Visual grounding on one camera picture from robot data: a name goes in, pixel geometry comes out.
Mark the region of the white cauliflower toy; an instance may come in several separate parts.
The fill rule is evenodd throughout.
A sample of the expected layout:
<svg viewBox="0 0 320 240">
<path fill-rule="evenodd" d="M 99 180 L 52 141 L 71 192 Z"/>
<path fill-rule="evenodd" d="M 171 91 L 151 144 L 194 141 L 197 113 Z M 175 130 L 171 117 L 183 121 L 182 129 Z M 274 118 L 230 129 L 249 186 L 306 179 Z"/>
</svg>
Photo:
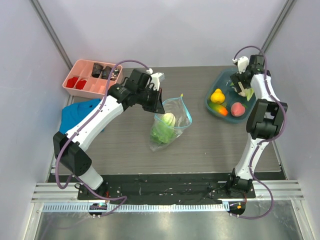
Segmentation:
<svg viewBox="0 0 320 240">
<path fill-rule="evenodd" d="M 240 95 L 241 97 L 245 97 L 246 100 L 249 102 L 254 95 L 254 90 L 252 87 L 245 88 L 241 82 L 238 82 L 237 85 L 234 85 L 233 83 L 230 85 L 234 91 Z"/>
</svg>

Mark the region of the clear zip top bag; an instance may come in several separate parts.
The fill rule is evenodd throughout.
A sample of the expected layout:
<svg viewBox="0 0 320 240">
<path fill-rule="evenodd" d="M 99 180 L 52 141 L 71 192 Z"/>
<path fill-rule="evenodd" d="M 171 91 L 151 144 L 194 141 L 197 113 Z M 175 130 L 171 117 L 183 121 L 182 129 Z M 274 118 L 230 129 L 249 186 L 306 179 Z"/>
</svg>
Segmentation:
<svg viewBox="0 0 320 240">
<path fill-rule="evenodd" d="M 149 135 L 149 147 L 156 152 L 179 138 L 192 124 L 192 116 L 185 105 L 183 94 L 169 98 L 162 105 L 164 114 L 156 113 Z"/>
</svg>

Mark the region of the green lettuce toy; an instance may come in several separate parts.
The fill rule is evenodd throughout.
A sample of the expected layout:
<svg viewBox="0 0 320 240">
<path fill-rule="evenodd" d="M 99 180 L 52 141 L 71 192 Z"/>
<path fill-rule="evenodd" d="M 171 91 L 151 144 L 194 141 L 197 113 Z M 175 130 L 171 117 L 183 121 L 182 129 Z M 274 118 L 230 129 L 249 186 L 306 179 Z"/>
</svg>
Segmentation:
<svg viewBox="0 0 320 240">
<path fill-rule="evenodd" d="M 157 144 L 170 144 L 176 137 L 175 124 L 176 117 L 172 112 L 156 114 L 150 138 Z"/>
</svg>

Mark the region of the orange green mango toy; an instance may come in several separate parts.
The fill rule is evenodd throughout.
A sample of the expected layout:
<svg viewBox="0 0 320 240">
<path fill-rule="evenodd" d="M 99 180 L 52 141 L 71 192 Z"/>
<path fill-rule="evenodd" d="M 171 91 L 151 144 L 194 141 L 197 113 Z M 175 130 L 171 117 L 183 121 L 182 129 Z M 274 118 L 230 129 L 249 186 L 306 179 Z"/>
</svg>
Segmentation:
<svg viewBox="0 0 320 240">
<path fill-rule="evenodd" d="M 215 113 L 220 114 L 222 116 L 227 116 L 228 115 L 228 110 L 226 109 L 226 107 L 224 107 L 221 104 L 216 104 L 213 103 L 209 106 Z"/>
</svg>

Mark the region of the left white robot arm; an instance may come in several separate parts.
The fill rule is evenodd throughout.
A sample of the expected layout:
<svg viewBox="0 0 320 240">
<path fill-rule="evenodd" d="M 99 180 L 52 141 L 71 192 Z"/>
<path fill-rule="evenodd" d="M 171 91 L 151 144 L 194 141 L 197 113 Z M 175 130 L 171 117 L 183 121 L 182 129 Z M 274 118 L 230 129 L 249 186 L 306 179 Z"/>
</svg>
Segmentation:
<svg viewBox="0 0 320 240">
<path fill-rule="evenodd" d="M 124 83 L 115 83 L 107 96 L 78 124 L 66 133 L 53 136 L 54 154 L 58 163 L 65 166 L 89 187 L 89 194 L 100 200 L 107 192 L 103 178 L 92 166 L 86 151 L 98 134 L 117 116 L 136 104 L 147 112 L 164 114 L 161 81 L 164 73 L 149 74 L 135 68 Z"/>
</svg>

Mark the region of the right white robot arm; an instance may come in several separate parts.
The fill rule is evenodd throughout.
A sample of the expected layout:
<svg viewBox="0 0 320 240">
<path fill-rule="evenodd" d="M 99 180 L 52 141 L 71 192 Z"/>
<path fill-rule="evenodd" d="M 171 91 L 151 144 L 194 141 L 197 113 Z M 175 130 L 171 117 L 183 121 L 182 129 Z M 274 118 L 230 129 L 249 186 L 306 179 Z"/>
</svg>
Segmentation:
<svg viewBox="0 0 320 240">
<path fill-rule="evenodd" d="M 246 123 L 248 140 L 245 149 L 225 185 L 226 193 L 238 198 L 251 191 L 258 161 L 269 142 L 280 135 L 288 105 L 276 96 L 263 55 L 235 57 L 232 61 L 237 66 L 237 72 L 230 77 L 235 91 L 244 95 L 246 90 L 253 90 L 256 97 Z"/>
</svg>

